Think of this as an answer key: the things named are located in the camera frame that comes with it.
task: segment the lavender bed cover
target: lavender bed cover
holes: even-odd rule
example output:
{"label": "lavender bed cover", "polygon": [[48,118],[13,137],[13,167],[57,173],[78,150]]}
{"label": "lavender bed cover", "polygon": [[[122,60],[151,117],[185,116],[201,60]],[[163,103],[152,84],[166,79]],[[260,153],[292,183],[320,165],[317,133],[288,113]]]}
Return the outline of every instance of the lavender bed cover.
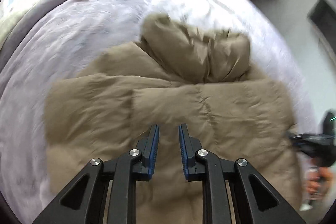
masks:
{"label": "lavender bed cover", "polygon": [[290,50],[249,0],[41,0],[0,51],[0,190],[22,223],[32,223],[53,198],[43,128],[50,85],[74,77],[104,49],[138,40],[142,20],[151,12],[166,12],[203,29],[248,34],[252,61],[286,84],[299,131],[315,131]]}

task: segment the crumpled fabric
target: crumpled fabric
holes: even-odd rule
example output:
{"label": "crumpled fabric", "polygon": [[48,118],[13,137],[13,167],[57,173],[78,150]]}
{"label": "crumpled fabric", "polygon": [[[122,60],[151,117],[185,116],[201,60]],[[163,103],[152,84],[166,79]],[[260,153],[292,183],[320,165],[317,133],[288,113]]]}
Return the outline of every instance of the crumpled fabric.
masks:
{"label": "crumpled fabric", "polygon": [[294,208],[301,204],[300,168],[284,135],[294,124],[290,98],[250,63],[244,34],[149,15],[140,42],[112,47],[54,83],[44,115],[54,193],[90,159],[117,158],[160,125],[154,176],[137,183],[139,224],[202,223],[202,183],[183,175],[181,123],[205,149],[246,158]]}

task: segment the white wall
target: white wall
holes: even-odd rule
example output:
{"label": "white wall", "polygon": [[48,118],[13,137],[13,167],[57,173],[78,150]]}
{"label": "white wall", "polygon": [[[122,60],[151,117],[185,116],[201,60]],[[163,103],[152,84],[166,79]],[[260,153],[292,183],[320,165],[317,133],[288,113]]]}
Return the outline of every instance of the white wall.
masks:
{"label": "white wall", "polygon": [[[317,121],[336,109],[336,70],[307,20],[318,0],[252,0],[291,48],[305,78]],[[328,0],[336,9],[336,0]]]}

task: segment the metal screw head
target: metal screw head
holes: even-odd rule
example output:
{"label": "metal screw head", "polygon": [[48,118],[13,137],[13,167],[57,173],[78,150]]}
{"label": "metal screw head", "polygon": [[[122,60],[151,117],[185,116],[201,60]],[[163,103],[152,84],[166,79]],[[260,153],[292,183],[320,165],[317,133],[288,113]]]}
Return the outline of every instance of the metal screw head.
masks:
{"label": "metal screw head", "polygon": [[94,158],[92,160],[90,160],[91,165],[98,165],[100,163],[100,159],[98,158]]}
{"label": "metal screw head", "polygon": [[239,160],[237,160],[237,163],[240,166],[246,166],[247,165],[247,160],[246,159],[239,159]]}
{"label": "metal screw head", "polygon": [[206,156],[208,154],[208,151],[205,149],[200,149],[197,151],[197,154],[199,154],[200,156]]}
{"label": "metal screw head", "polygon": [[137,155],[140,154],[140,151],[137,150],[137,149],[132,149],[132,150],[129,152],[129,154],[130,154],[131,156],[137,156]]}

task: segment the bed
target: bed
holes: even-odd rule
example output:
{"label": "bed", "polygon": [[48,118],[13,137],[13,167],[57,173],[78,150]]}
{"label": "bed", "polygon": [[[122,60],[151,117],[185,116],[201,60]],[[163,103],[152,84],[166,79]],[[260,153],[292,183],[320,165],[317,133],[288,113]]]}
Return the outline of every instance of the bed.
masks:
{"label": "bed", "polygon": [[252,61],[287,86],[299,132],[316,131],[290,50],[249,0],[40,0],[0,51],[0,191],[22,223],[32,223],[53,198],[43,128],[51,84],[74,77],[104,49],[138,40],[142,20],[151,12],[204,29],[248,34]]}

